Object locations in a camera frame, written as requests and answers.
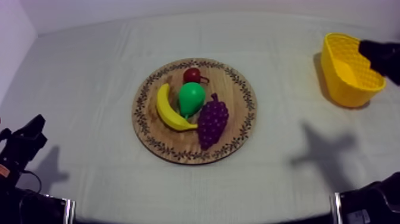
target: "white tablecloth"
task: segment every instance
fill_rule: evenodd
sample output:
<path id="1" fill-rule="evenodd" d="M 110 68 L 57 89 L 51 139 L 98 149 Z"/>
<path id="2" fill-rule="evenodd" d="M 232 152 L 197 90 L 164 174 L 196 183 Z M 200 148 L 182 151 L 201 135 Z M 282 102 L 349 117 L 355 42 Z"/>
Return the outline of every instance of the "white tablecloth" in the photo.
<path id="1" fill-rule="evenodd" d="M 328 32 L 387 41 L 372 29 L 263 13 L 120 20 L 41 36 L 1 105 L 1 128 L 37 114 L 49 141 L 28 168 L 43 192 L 78 202 L 80 217 L 123 223 L 268 223 L 327 212 L 329 195 L 400 169 L 400 89 L 388 82 L 362 110 L 321 94 Z M 245 145 L 206 166 L 150 153 L 131 121 L 154 70 L 205 57 L 239 70 L 258 101 Z M 37 187 L 24 177 L 19 186 Z"/>

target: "yellow banana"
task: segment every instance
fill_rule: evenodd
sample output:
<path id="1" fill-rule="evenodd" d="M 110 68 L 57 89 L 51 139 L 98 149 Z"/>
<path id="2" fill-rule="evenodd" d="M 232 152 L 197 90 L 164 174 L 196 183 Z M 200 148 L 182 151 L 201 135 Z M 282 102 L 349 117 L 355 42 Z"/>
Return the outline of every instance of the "yellow banana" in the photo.
<path id="1" fill-rule="evenodd" d="M 196 129 L 197 124 L 190 124 L 181 115 L 175 112 L 170 102 L 168 101 L 168 94 L 170 92 L 170 85 L 163 84 L 157 93 L 157 111 L 161 119 L 175 130 L 188 130 Z"/>

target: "purple grapes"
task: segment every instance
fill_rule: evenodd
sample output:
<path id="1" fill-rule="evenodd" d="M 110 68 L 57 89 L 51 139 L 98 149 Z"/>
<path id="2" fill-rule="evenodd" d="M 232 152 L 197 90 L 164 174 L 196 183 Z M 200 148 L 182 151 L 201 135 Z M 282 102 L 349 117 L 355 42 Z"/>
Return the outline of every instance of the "purple grapes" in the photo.
<path id="1" fill-rule="evenodd" d="M 224 102 L 218 102 L 217 94 L 212 94 L 211 97 L 213 100 L 201 108 L 197 122 L 197 134 L 202 150 L 209 149 L 220 140 L 229 117 L 228 108 Z"/>

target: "yellow basket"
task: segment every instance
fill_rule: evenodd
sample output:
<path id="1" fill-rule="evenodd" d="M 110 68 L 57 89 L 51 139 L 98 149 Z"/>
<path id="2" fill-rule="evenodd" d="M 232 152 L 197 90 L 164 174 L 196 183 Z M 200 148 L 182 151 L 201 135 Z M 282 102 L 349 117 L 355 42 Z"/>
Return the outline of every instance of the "yellow basket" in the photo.
<path id="1" fill-rule="evenodd" d="M 359 39 L 341 33 L 329 33 L 324 39 L 321 63 L 329 95 L 345 107 L 364 105 L 386 84 L 358 52 L 359 45 Z"/>

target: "plastic fruit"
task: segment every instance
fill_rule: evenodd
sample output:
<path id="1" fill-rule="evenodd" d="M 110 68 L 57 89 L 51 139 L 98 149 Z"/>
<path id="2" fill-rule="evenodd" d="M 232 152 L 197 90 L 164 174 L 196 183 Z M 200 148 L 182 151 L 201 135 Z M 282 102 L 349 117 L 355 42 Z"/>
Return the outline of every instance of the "plastic fruit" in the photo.
<path id="1" fill-rule="evenodd" d="M 200 83 L 201 79 L 205 79 L 207 83 L 210 82 L 209 79 L 200 75 L 200 70 L 198 68 L 189 68 L 183 73 L 183 83 L 188 83 L 188 82 Z"/>
<path id="2" fill-rule="evenodd" d="M 205 91 L 200 84 L 189 82 L 179 90 L 180 114 L 187 119 L 197 113 L 203 106 Z"/>
<path id="3" fill-rule="evenodd" d="M 203 106 L 197 121 L 197 134 L 202 150 L 207 150 L 220 140 L 229 118 L 225 103 L 218 102 L 217 94 L 212 94 L 211 97 L 213 100 Z"/>
<path id="4" fill-rule="evenodd" d="M 197 124 L 190 124 L 172 109 L 170 102 L 168 101 L 169 92 L 170 85 L 168 83 L 163 84 L 157 92 L 157 111 L 161 119 L 165 124 L 175 130 L 196 129 Z"/>

